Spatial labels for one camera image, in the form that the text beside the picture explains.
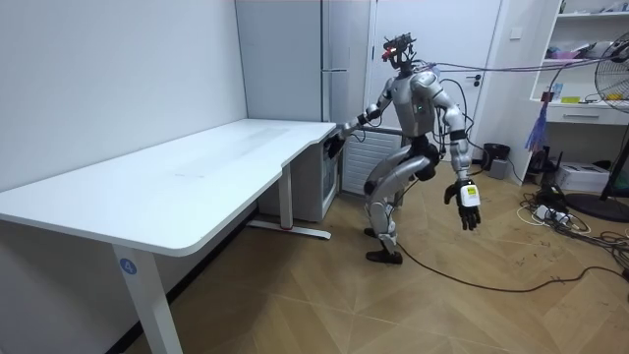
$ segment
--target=black trash can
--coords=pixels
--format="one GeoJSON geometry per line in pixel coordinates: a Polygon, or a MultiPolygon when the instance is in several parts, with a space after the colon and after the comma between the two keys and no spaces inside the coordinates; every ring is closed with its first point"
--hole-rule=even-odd
{"type": "Polygon", "coordinates": [[[495,159],[506,160],[511,151],[511,147],[504,146],[502,144],[487,143],[483,145],[486,152],[483,152],[483,169],[485,171],[491,170],[491,163],[495,159]]]}

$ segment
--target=gray refrigerator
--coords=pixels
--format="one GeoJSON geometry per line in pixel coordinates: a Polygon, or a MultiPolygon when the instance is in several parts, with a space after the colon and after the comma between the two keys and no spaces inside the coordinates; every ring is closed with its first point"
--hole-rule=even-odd
{"type": "MultiPolygon", "coordinates": [[[[350,9],[349,1],[236,1],[249,118],[347,120],[350,9]]],[[[338,189],[338,161],[321,143],[291,173],[294,216],[323,220],[338,189]]],[[[276,186],[258,205],[278,214],[276,186]]]]}

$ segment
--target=cardboard box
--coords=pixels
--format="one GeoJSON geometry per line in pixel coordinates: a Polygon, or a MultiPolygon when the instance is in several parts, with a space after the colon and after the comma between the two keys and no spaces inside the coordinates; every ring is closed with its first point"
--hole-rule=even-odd
{"type": "Polygon", "coordinates": [[[591,163],[561,162],[555,181],[563,191],[601,193],[609,171],[591,163]]]}

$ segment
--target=shelf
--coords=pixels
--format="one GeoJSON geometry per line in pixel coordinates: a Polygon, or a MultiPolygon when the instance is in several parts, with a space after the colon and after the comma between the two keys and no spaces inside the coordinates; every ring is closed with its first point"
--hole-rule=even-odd
{"type": "MultiPolygon", "coordinates": [[[[541,98],[531,98],[532,102],[542,104],[541,98]]],[[[605,102],[598,103],[561,103],[561,102],[551,102],[548,104],[548,107],[563,107],[563,108],[609,108],[612,109],[605,102]]]]}
{"type": "Polygon", "coordinates": [[[581,63],[592,59],[543,59],[544,64],[567,64],[567,63],[581,63]]]}
{"type": "Polygon", "coordinates": [[[627,18],[629,19],[629,11],[624,12],[613,12],[613,13],[601,13],[601,14],[559,14],[557,15],[557,20],[594,20],[594,19],[619,19],[619,18],[627,18]]]}

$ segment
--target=fridge door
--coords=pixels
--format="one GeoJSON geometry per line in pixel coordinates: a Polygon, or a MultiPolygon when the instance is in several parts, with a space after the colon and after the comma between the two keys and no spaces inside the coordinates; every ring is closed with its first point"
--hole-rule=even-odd
{"type": "Polygon", "coordinates": [[[348,117],[349,73],[323,72],[323,121],[344,123],[348,117]]]}
{"type": "Polygon", "coordinates": [[[351,1],[322,0],[322,69],[346,70],[350,61],[351,1]]]}
{"type": "Polygon", "coordinates": [[[236,12],[249,118],[320,122],[321,3],[236,1],[236,12]]]}

